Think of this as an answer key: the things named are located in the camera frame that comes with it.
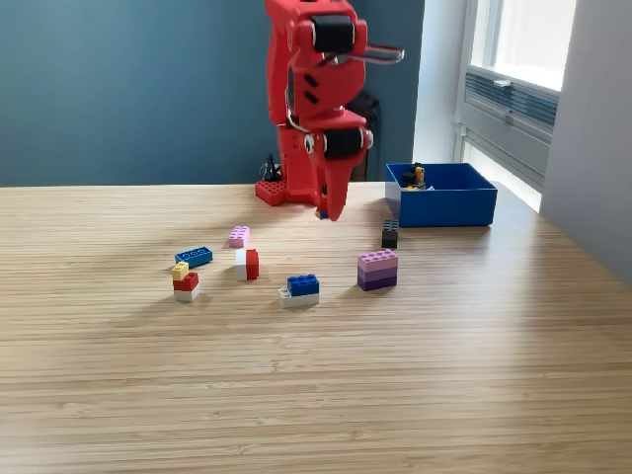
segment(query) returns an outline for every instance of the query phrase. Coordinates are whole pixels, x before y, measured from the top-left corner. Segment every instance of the blue plastic box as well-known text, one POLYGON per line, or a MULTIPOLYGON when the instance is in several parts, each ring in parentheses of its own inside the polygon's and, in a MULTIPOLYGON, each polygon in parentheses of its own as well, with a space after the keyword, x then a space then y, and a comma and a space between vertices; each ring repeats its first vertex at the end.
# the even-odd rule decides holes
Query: blue plastic box
POLYGON ((490 225, 498 190, 468 163, 423 165, 434 191, 408 191, 410 163, 386 165, 386 201, 401 227, 490 225))

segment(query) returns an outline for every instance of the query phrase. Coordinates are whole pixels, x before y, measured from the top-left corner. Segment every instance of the yellow lego brick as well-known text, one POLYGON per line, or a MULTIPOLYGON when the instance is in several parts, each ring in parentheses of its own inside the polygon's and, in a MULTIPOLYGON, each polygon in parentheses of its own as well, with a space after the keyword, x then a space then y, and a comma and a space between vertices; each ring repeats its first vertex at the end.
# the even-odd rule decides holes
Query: yellow lego brick
POLYGON ((417 180, 418 183, 423 183, 424 182, 424 168, 422 168, 421 166, 418 166, 415 169, 415 179, 417 180))
POLYGON ((174 281, 181 281, 189 274, 189 264, 187 262, 179 262, 171 269, 171 277, 174 281))

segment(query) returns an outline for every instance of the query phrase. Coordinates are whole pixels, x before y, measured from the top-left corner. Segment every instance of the red lego brick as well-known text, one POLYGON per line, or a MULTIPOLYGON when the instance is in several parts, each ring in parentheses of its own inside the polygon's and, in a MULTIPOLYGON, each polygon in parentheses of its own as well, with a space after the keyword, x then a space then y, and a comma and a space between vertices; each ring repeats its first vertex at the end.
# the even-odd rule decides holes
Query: red lego brick
POLYGON ((259 265, 246 266, 246 279, 257 279, 259 277, 259 265))
POLYGON ((176 291, 193 291, 199 284, 198 274, 190 272, 185 279, 174 281, 174 289, 176 291))
POLYGON ((285 181, 259 181, 255 185, 255 194, 269 205, 280 205, 287 196, 285 181))
POLYGON ((259 277, 259 254, 256 250, 246 251, 246 279, 259 277))
POLYGON ((259 264, 259 254, 257 250, 247 250, 246 251, 246 265, 258 265, 259 264))

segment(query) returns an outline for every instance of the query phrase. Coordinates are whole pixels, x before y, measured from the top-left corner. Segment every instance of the red robot arm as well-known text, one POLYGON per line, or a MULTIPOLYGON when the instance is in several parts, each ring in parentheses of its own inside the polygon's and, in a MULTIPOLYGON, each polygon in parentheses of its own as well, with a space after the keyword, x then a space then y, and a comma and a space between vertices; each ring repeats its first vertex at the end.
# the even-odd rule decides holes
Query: red robot arm
POLYGON ((266 0, 270 118, 277 125, 280 185, 257 196, 271 205, 310 202, 338 220, 348 182, 372 145, 364 118, 345 104, 361 90, 364 62, 394 63, 404 51, 367 45, 366 22, 346 1, 266 0))

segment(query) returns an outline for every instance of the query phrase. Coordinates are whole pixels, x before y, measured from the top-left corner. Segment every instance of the pink lego brick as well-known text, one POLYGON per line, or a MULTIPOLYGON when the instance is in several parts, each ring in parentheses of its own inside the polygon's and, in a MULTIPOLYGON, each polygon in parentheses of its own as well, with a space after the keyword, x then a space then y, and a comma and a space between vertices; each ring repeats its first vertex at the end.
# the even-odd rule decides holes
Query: pink lego brick
POLYGON ((232 249, 243 249, 250 237, 250 227, 247 225, 238 225, 228 236, 228 247, 232 249))
POLYGON ((378 250, 357 257, 357 266, 365 272, 392 269, 397 267, 397 254, 392 250, 378 250))

